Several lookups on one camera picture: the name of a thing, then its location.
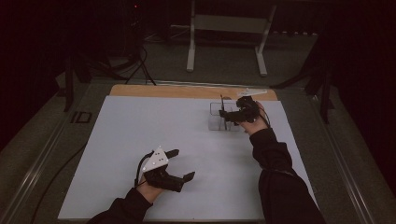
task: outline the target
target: small transparent cube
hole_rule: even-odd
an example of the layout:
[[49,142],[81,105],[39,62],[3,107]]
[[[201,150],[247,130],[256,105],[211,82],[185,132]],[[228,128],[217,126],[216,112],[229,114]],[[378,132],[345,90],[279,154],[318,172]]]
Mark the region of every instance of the small transparent cube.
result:
[[[210,131],[230,131],[238,132],[239,125],[225,121],[219,114],[221,110],[221,103],[211,103],[210,104],[210,115],[209,115],[209,130]],[[224,110],[227,112],[238,111],[239,108],[235,103],[224,103]]]

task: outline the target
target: human hand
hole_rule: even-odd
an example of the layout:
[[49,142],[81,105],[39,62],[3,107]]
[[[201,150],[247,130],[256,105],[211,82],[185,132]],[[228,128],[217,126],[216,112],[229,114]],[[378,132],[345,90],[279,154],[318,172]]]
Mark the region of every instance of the human hand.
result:
[[154,203],[155,199],[157,199],[157,197],[164,191],[164,189],[155,188],[149,185],[144,175],[140,178],[139,185],[136,189],[149,203]]
[[244,129],[245,132],[248,133],[248,135],[253,135],[254,133],[258,132],[259,130],[262,129],[267,129],[268,125],[265,123],[265,121],[262,118],[265,118],[265,110],[262,104],[256,101],[256,104],[260,108],[260,114],[261,116],[256,118],[256,120],[253,123],[249,123],[247,121],[245,122],[240,122],[239,125],[241,125]]

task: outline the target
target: wrist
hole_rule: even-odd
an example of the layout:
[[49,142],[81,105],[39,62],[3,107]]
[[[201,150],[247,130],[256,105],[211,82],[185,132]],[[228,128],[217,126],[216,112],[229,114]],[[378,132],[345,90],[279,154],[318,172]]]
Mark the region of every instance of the wrist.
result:
[[157,189],[144,182],[136,187],[136,190],[149,202],[154,203],[157,197],[163,192],[163,189]]

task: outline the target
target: table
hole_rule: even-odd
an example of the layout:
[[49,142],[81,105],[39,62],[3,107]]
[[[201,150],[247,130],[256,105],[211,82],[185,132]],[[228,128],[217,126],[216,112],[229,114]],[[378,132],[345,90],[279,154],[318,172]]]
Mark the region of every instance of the table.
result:
[[195,0],[191,0],[190,48],[187,60],[187,71],[192,72],[194,69],[195,30],[244,32],[262,35],[262,41],[260,45],[255,48],[255,52],[260,76],[266,77],[267,69],[265,67],[264,58],[262,57],[262,50],[264,49],[275,11],[276,6],[272,6],[271,12],[266,19],[203,15],[195,13]]
[[[238,98],[236,93],[243,90],[183,86],[113,87],[92,130],[59,218],[86,219],[107,209],[114,198],[123,197],[133,185],[141,157],[161,142],[165,150],[180,149],[179,156],[170,161],[169,174],[182,176],[196,171],[196,175],[183,187],[180,195],[171,191],[162,194],[156,206],[148,210],[146,220],[263,219],[257,191],[261,168],[251,157],[246,134],[209,131],[207,123],[195,119],[205,118],[208,113],[202,108],[215,99],[219,101],[220,94],[234,100]],[[266,106],[278,140],[287,142],[293,168],[313,196],[286,114],[275,93],[267,90],[254,99]],[[174,116],[182,122],[175,122]]]

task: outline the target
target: table leg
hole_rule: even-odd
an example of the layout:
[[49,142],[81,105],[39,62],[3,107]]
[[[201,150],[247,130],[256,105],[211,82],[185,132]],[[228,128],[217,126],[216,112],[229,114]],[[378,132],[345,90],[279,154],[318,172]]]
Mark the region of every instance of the table leg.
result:
[[187,59],[187,71],[194,70],[195,61],[195,0],[191,0],[191,25],[190,25],[190,48]]
[[275,11],[276,11],[276,6],[272,6],[270,15],[268,15],[268,19],[267,19],[268,22],[265,26],[264,32],[262,33],[262,42],[258,47],[256,47],[257,63],[259,65],[260,76],[262,77],[266,77],[268,75],[267,68],[265,67],[264,58],[262,57],[262,50],[264,49],[265,42],[267,41],[268,34],[270,33],[271,23],[275,15]]

